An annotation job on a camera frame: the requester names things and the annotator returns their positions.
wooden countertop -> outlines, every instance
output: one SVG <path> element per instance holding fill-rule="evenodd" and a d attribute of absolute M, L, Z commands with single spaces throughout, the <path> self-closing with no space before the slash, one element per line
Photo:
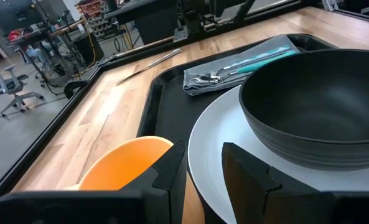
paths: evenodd
<path fill-rule="evenodd" d="M 164 70 L 290 33 L 311 34 L 341 48 L 369 49 L 369 22 L 308 7 L 183 46 L 180 54 L 118 86 L 114 82 L 168 52 L 114 68 L 102 74 L 13 191 L 77 184 L 105 152 L 135 138 L 149 85 Z M 183 223 L 203 223 L 200 200 L 189 178 Z"/>

black tray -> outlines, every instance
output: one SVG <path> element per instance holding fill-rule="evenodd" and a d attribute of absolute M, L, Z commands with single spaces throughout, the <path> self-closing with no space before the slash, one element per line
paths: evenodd
<path fill-rule="evenodd" d="M 312 35 L 288 34 L 300 51 L 334 49 L 335 46 Z M 184 70 L 248 50 L 268 39 L 238 47 L 220 54 L 185 63 L 164 71 L 156 77 L 148 93 L 137 133 L 140 136 L 160 136 L 172 142 L 188 141 L 192 128 L 201 113 L 229 89 L 190 96 L 183 91 Z M 224 223 L 200 196 L 205 223 Z"/>

black monitor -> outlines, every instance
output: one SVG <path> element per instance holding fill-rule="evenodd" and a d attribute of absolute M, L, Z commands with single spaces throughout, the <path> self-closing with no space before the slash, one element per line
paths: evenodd
<path fill-rule="evenodd" d="M 4 33 L 42 21 L 32 0 L 0 0 L 0 28 Z"/>

table leg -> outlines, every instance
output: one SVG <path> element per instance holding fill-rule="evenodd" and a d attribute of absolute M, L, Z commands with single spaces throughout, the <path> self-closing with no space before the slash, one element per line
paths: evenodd
<path fill-rule="evenodd" d="M 37 70 L 37 72 L 39 72 L 39 75 L 46 81 L 45 74 L 43 74 L 43 72 L 35 64 L 35 62 L 33 61 L 33 59 L 27 54 L 27 52 L 21 46 L 19 48 L 20 48 L 20 51 L 27 57 L 26 59 L 28 59 L 29 62 L 35 67 L 35 69 Z"/>
<path fill-rule="evenodd" d="M 71 44 L 70 44 L 70 38 L 68 36 L 68 34 L 66 32 L 63 33 L 63 35 L 61 35 L 61 39 L 64 42 L 64 44 L 67 46 L 67 48 L 69 49 L 69 51 L 71 52 L 71 54 L 73 55 L 73 58 L 75 59 L 75 61 L 77 62 L 78 65 L 82 65 L 80 58 L 78 57 L 76 51 L 72 48 Z"/>
<path fill-rule="evenodd" d="M 62 65 L 64 67 L 67 67 L 67 64 L 65 63 L 64 60 L 62 60 L 62 56 L 61 56 L 60 52 L 58 51 L 58 49 L 56 48 L 56 46 L 54 46 L 54 44 L 52 43 L 52 41 L 50 41 L 50 40 L 47 40 L 47 41 L 49 42 L 50 46 L 52 47 L 52 50 L 54 51 L 54 54 L 55 54 L 54 57 L 60 58 Z M 53 59 L 53 57 L 50 55 L 50 52 L 42 45 L 42 43 L 39 43 L 38 46 L 39 46 L 39 49 L 41 49 L 41 51 L 43 51 L 43 53 L 45 53 L 48 56 L 48 58 L 50 58 L 50 60 L 49 60 L 50 64 L 52 66 L 55 66 L 56 65 L 56 62 L 54 62 L 53 60 L 51 60 L 51 59 Z"/>

office chair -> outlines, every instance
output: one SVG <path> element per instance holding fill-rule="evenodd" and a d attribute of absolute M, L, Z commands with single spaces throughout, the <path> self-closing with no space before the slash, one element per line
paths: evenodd
<path fill-rule="evenodd" d="M 17 65 L 18 64 L 10 65 L 4 69 L 5 71 L 10 73 L 11 78 L 4 80 L 0 75 L 0 95 L 5 93 L 7 93 L 8 95 L 14 95 L 14 99 L 1 111 L 1 115 L 3 118 L 7 118 L 4 112 L 10 107 L 15 107 L 19 109 L 21 113 L 25 112 L 25 110 L 22 108 L 22 106 L 25 106 L 24 99 L 32 97 L 36 97 L 41 100 L 44 99 L 42 95 L 35 92 L 17 95 L 18 92 L 23 90 L 24 85 L 26 85 L 26 83 L 23 83 L 22 81 L 28 78 L 27 75 L 19 75 L 18 77 L 16 77 L 12 69 Z"/>

